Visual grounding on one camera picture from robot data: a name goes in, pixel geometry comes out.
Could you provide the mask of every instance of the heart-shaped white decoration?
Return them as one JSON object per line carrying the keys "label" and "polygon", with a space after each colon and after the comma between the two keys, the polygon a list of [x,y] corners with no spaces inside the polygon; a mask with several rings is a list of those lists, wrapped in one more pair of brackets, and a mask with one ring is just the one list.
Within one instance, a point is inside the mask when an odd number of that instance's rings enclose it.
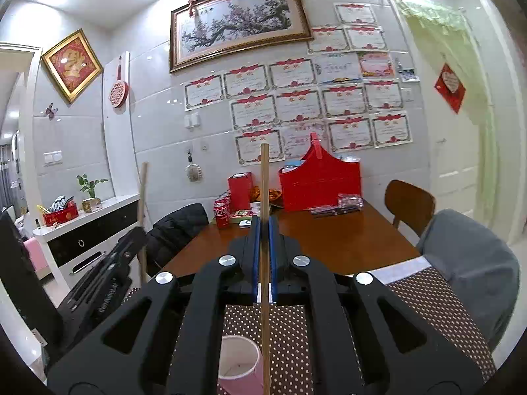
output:
{"label": "heart-shaped white decoration", "polygon": [[459,88],[459,79],[457,75],[455,75],[453,72],[443,71],[441,77],[443,78],[447,88],[449,88],[449,91],[456,93],[457,89]]}

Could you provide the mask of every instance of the black puffer jacket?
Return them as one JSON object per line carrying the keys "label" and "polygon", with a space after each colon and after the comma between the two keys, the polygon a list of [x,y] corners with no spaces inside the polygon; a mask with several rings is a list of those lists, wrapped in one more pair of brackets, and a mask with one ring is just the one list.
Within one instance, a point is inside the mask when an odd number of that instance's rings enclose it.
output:
{"label": "black puffer jacket", "polygon": [[164,216],[147,233],[148,274],[154,276],[209,224],[199,203]]}

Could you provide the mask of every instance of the wooden chair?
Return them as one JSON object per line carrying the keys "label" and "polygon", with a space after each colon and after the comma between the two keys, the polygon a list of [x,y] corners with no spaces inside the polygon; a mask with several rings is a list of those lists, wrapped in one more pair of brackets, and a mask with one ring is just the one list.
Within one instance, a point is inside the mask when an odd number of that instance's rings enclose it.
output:
{"label": "wooden chair", "polygon": [[394,214],[393,225],[402,221],[421,237],[435,211],[435,198],[429,192],[393,179],[386,187],[384,204]]}

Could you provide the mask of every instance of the cup rim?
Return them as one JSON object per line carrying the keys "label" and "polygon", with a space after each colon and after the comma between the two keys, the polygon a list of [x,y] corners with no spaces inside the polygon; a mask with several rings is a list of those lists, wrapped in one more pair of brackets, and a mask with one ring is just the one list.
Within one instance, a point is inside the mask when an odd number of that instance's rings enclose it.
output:
{"label": "cup rim", "polygon": [[240,375],[236,375],[236,376],[222,376],[219,371],[218,371],[218,379],[221,379],[221,380],[238,380],[238,379],[241,379],[242,377],[245,377],[245,376],[248,376],[249,374],[251,374],[256,366],[258,365],[258,362],[260,361],[260,357],[262,356],[262,354],[260,353],[260,348],[258,347],[258,345],[252,341],[250,338],[248,337],[244,337],[242,335],[224,335],[222,338],[223,339],[243,339],[243,340],[247,340],[249,341],[252,346],[254,347],[254,349],[256,350],[256,354],[257,354],[257,357],[256,357],[256,362],[255,364],[249,369],[247,370],[245,373],[241,373]]}

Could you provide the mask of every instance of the black drawer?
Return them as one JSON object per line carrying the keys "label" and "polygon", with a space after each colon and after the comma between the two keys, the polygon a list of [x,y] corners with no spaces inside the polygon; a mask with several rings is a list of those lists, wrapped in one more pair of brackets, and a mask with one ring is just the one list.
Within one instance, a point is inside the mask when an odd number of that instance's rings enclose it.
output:
{"label": "black drawer", "polygon": [[60,267],[137,221],[135,201],[48,242]]}

